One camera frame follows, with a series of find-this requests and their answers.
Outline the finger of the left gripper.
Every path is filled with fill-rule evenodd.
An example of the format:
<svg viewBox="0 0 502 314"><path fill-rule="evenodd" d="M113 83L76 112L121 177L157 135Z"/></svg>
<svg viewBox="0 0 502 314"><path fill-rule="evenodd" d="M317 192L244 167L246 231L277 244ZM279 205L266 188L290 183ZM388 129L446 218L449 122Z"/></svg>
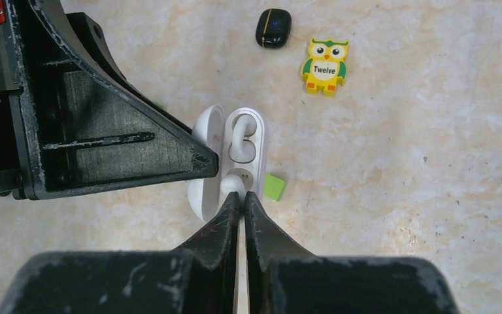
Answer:
<svg viewBox="0 0 502 314"><path fill-rule="evenodd" d="M132 86L100 25L59 1L9 1L19 90L10 99L31 200L209 178L217 153Z"/></svg>

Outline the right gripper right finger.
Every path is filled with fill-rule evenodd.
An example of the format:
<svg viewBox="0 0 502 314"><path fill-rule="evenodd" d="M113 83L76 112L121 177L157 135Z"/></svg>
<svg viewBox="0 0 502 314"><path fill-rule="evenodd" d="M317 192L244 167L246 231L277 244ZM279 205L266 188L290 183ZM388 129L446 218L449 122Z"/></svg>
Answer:
<svg viewBox="0 0 502 314"><path fill-rule="evenodd" d="M285 313L286 291L279 265L316 255L291 238L266 213L255 192L244 198L244 228L251 313Z"/></svg>

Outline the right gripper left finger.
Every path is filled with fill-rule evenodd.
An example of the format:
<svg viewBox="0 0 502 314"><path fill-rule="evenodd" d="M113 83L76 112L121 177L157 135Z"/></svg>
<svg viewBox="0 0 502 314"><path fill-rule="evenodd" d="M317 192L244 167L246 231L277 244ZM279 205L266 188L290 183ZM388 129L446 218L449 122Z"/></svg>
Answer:
<svg viewBox="0 0 502 314"><path fill-rule="evenodd" d="M182 258L179 313L235 312L240 206L238 193L230 192L216 216L173 250Z"/></svg>

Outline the white earbud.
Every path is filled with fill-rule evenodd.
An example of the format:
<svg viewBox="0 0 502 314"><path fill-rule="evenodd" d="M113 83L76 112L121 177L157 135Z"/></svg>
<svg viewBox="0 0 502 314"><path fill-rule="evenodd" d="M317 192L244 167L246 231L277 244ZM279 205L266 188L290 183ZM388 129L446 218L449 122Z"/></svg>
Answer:
<svg viewBox="0 0 502 314"><path fill-rule="evenodd" d="M231 192L236 192L238 193L240 202L244 202L246 196L246 188L240 176L234 174L226 175L220 181L220 190L226 195L230 194Z"/></svg>

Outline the white c-shaped ear hook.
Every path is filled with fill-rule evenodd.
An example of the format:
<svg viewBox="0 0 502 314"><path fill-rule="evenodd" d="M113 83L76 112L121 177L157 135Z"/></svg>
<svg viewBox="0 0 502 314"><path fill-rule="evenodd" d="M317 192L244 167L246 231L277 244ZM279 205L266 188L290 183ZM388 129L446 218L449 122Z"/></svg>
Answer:
<svg viewBox="0 0 502 314"><path fill-rule="evenodd" d="M257 124L254 117L243 114L236 120L233 128L229 157L240 164L246 164L254 160L256 147L253 142L246 140L246 136L254 135Z"/></svg>

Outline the white earbud charging case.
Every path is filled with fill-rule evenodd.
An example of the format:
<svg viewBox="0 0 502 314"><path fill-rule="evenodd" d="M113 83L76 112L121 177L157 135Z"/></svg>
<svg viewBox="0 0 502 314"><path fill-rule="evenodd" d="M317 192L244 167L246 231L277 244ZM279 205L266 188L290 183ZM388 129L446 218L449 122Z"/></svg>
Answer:
<svg viewBox="0 0 502 314"><path fill-rule="evenodd" d="M225 116L219 105L203 111L192 137L218 155L218 173L189 182L188 201L193 212L208 222L218 212L220 196L237 192L243 201L247 192L262 199L267 160L267 125L255 109L241 107Z"/></svg>

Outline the black earbud charging case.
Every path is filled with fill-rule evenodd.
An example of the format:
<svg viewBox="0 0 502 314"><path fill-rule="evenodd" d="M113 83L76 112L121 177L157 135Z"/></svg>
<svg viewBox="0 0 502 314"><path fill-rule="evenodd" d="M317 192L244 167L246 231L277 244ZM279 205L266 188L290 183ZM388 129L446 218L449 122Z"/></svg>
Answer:
<svg viewBox="0 0 502 314"><path fill-rule="evenodd" d="M282 48L292 30L292 16L287 10L265 10L256 27L256 42L262 48Z"/></svg>

